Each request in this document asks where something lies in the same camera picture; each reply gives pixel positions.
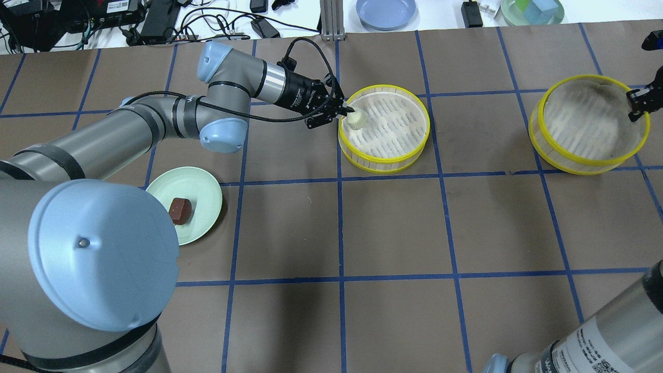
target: black charger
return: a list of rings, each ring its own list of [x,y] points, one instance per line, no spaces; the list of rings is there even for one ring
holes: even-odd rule
[[[251,0],[252,13],[264,13],[267,11],[267,0]]]
[[[463,15],[465,28],[483,27],[481,11],[479,10],[479,4],[477,4],[476,1],[464,1],[460,7],[460,13]]]
[[[281,34],[262,17],[256,17],[251,21],[251,28],[260,35],[261,38],[280,38]]]

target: green plate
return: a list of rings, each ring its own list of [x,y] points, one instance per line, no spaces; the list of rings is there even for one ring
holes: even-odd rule
[[[147,192],[170,209],[173,198],[191,201],[191,217],[181,226],[175,226],[180,246],[201,238],[214,225],[223,195],[219,182],[209,172],[197,167],[179,167],[157,177]]]
[[[555,0],[559,9],[548,25],[559,25],[564,19],[564,6],[560,3],[560,0]],[[504,15],[504,20],[511,26],[528,26],[530,25],[527,18],[522,14],[522,11],[516,6],[516,0],[502,0],[502,14]]]

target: chocolate piece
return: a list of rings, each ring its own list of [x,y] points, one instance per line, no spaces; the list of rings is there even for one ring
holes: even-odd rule
[[[174,198],[170,203],[168,213],[175,225],[185,224],[191,217],[191,201],[185,198]]]

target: label sticker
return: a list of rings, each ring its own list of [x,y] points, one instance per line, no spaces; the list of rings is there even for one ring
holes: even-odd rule
[[[129,9],[129,0],[120,0],[108,3],[106,13],[123,12]]]
[[[552,360],[559,373],[634,373],[605,342],[595,317],[557,346]]]
[[[543,352],[543,355],[541,356],[541,361],[540,361],[540,366],[541,369],[543,370],[543,373],[558,373],[559,371],[556,369],[555,362],[552,360],[552,355],[554,353],[554,348],[557,345],[558,340],[555,341],[555,343],[551,344],[546,350]]]

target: round mesh container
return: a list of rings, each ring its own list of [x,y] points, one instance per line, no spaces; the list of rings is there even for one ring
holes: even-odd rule
[[[622,164],[644,145],[649,115],[632,123],[626,85],[599,75],[579,75],[552,86],[530,116],[539,155],[562,171],[596,175]]]
[[[419,158],[430,134],[430,118],[414,94],[381,84],[359,90],[347,104],[368,117],[358,130],[345,118],[339,123],[339,144],[350,163],[374,173],[394,173]]]

